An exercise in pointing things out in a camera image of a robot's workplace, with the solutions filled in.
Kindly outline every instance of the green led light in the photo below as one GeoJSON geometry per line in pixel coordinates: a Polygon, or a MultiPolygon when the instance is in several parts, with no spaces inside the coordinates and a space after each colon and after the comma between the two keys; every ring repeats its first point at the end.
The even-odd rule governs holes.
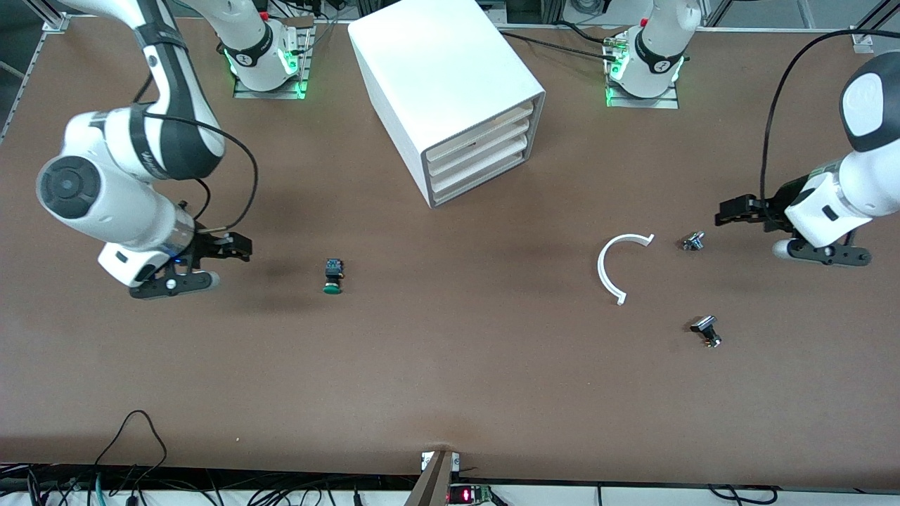
{"type": "Polygon", "coordinates": [[[228,61],[229,70],[231,70],[231,73],[236,76],[238,74],[238,71],[234,69],[234,60],[231,59],[231,55],[228,54],[227,50],[224,50],[223,53],[225,54],[225,59],[228,61]]]}
{"type": "Polygon", "coordinates": [[[304,98],[306,98],[306,81],[303,81],[301,83],[294,83],[293,92],[297,94],[298,100],[303,100],[304,98]]]}
{"type": "Polygon", "coordinates": [[[297,57],[291,54],[288,51],[278,50],[278,58],[282,61],[282,65],[284,65],[284,71],[288,74],[295,74],[297,72],[297,57]]]}

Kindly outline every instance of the white curved plastic part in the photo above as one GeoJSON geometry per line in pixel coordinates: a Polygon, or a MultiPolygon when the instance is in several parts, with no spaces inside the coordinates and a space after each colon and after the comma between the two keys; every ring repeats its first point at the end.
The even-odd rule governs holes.
{"type": "Polygon", "coordinates": [[[616,238],[613,238],[600,251],[600,256],[597,257],[597,274],[600,275],[600,281],[607,288],[607,290],[609,290],[609,292],[611,294],[615,295],[616,298],[618,298],[618,300],[616,301],[616,303],[618,305],[622,305],[625,303],[626,293],[619,290],[618,288],[616,288],[616,286],[613,285],[612,281],[609,281],[609,276],[607,276],[607,269],[603,265],[604,262],[606,262],[607,250],[609,249],[610,246],[616,244],[617,242],[623,242],[623,241],[636,242],[636,243],[640,244],[641,246],[647,246],[648,244],[650,244],[650,241],[653,240],[653,237],[654,237],[653,234],[650,234],[648,237],[644,237],[643,235],[637,235],[637,234],[622,234],[616,238]]]}

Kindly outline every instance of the metal bracket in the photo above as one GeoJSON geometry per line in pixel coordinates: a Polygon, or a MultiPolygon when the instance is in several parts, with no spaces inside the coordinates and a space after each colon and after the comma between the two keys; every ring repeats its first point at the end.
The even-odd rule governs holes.
{"type": "Polygon", "coordinates": [[[447,450],[422,453],[425,470],[404,506],[446,506],[450,477],[459,471],[459,454],[447,450]]]}
{"type": "Polygon", "coordinates": [[[853,39],[853,52],[856,54],[869,54],[875,52],[872,49],[872,36],[854,34],[850,36],[853,39]]]}
{"type": "MultiPolygon", "coordinates": [[[[425,468],[428,467],[428,463],[431,462],[431,457],[434,456],[435,452],[422,452],[422,472],[425,472],[425,468]]],[[[453,461],[451,462],[453,468],[451,469],[454,473],[459,473],[459,454],[453,453],[453,461]]]]}
{"type": "Polygon", "coordinates": [[[62,19],[59,20],[59,24],[54,25],[47,22],[44,22],[44,26],[41,28],[46,33],[65,33],[68,30],[68,22],[71,19],[71,16],[66,13],[60,13],[62,19]]]}

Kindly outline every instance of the mechanical part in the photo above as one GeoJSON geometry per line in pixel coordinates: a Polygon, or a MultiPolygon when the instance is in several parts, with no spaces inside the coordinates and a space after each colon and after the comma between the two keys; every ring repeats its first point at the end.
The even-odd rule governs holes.
{"type": "Polygon", "coordinates": [[[229,232],[220,238],[195,234],[181,255],[166,262],[163,269],[150,272],[143,283],[129,292],[135,299],[149,300],[211,290],[219,284],[219,275],[202,271],[202,258],[239,258],[249,262],[252,254],[253,241],[240,234],[229,232]]]}
{"type": "Polygon", "coordinates": [[[646,23],[616,36],[627,40],[624,49],[613,50],[616,61],[608,67],[609,79],[629,94],[655,98],[678,80],[684,51],[700,25],[698,0],[653,0],[646,23]]]}
{"type": "Polygon", "coordinates": [[[703,334],[703,338],[706,341],[707,348],[717,348],[720,344],[722,344],[722,338],[718,334],[716,334],[716,330],[713,329],[713,323],[716,323],[716,317],[713,315],[709,315],[695,321],[690,326],[692,332],[699,332],[700,334],[703,334]]]}
{"type": "Polygon", "coordinates": [[[66,13],[61,13],[47,0],[23,0],[44,21],[45,32],[63,32],[68,25],[66,13]]]}
{"type": "Polygon", "coordinates": [[[616,296],[616,304],[622,305],[625,303],[626,293],[616,288],[613,285],[612,281],[609,281],[609,276],[607,276],[607,270],[604,266],[604,262],[606,262],[607,250],[609,247],[616,244],[617,242],[629,241],[636,242],[642,246],[647,246],[653,240],[653,234],[650,234],[647,237],[637,234],[623,234],[616,238],[613,238],[610,242],[607,243],[606,246],[600,251],[599,257],[597,257],[597,273],[600,275],[600,282],[609,290],[609,292],[616,296]]]}
{"type": "Polygon", "coordinates": [[[325,261],[325,279],[322,292],[328,295],[341,293],[340,282],[344,279],[344,262],[340,258],[329,258],[325,261]]]}
{"type": "Polygon", "coordinates": [[[702,239],[705,235],[702,230],[690,234],[681,242],[681,248],[685,251],[700,251],[703,249],[702,239]]]}
{"type": "MultiPolygon", "coordinates": [[[[274,20],[264,23],[250,0],[185,1],[210,22],[240,60],[238,75],[248,86],[276,87],[291,75],[282,60],[283,26],[274,20]]],[[[41,205],[69,227],[106,242],[98,258],[101,266],[128,287],[143,287],[143,294],[148,292],[146,283],[151,277],[164,267],[171,270],[169,263],[180,255],[198,259],[240,256],[234,253],[243,245],[217,245],[221,246],[217,253],[211,244],[242,236],[216,239],[196,234],[194,220],[151,185],[162,179],[206,177],[225,153],[219,133],[190,124],[219,126],[167,4],[163,0],[65,3],[118,19],[134,31],[157,83],[159,99],[72,118],[61,152],[38,175],[41,205]]],[[[242,257],[246,261],[248,253],[242,257]]],[[[190,274],[180,275],[186,276],[181,281],[190,279],[190,274]]],[[[202,282],[214,285],[210,280],[202,282]]],[[[183,286],[178,284],[171,294],[190,291],[183,286]]]]}
{"type": "Polygon", "coordinates": [[[765,202],[747,194],[719,204],[715,225],[759,222],[792,240],[776,256],[862,267],[871,255],[847,240],[858,227],[900,210],[900,54],[878,55],[862,65],[841,93],[841,119],[853,151],[790,181],[765,202]]]}
{"type": "Polygon", "coordinates": [[[425,470],[412,487],[404,506],[445,506],[450,475],[459,472],[459,454],[447,450],[427,452],[422,454],[422,463],[426,465],[425,470]]]}
{"type": "Polygon", "coordinates": [[[772,245],[772,253],[785,260],[817,262],[826,266],[865,267],[872,261],[872,255],[865,248],[837,242],[814,248],[803,238],[782,239],[772,245]]]}
{"type": "MultiPolygon", "coordinates": [[[[431,462],[431,457],[435,455],[435,452],[422,452],[422,472],[425,472],[425,469],[428,467],[428,463],[431,462]]],[[[450,469],[454,473],[459,473],[459,454],[454,453],[452,455],[453,459],[450,462],[450,469]]]]}

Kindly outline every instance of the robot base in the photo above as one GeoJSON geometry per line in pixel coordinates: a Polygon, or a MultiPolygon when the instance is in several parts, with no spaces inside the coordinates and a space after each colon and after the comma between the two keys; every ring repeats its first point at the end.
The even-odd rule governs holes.
{"type": "MultiPolygon", "coordinates": [[[[616,36],[616,38],[622,39],[624,36],[624,33],[620,33],[616,36]]],[[[619,58],[622,55],[622,49],[608,48],[604,46],[603,54],[619,58]]],[[[603,73],[604,78],[606,79],[607,107],[678,109],[678,89],[675,87],[674,82],[670,83],[669,88],[660,96],[656,96],[654,98],[641,98],[639,96],[634,96],[626,92],[625,89],[618,84],[618,82],[610,78],[610,74],[613,72],[615,65],[617,65],[616,62],[603,62],[603,73]]]]}
{"type": "Polygon", "coordinates": [[[312,45],[316,40],[316,25],[306,28],[286,26],[287,46],[289,50],[300,54],[285,55],[286,70],[294,74],[281,86],[268,91],[254,91],[246,87],[239,79],[234,80],[234,98],[266,98],[275,100],[302,100],[306,98],[306,86],[310,81],[312,64],[312,45]]]}

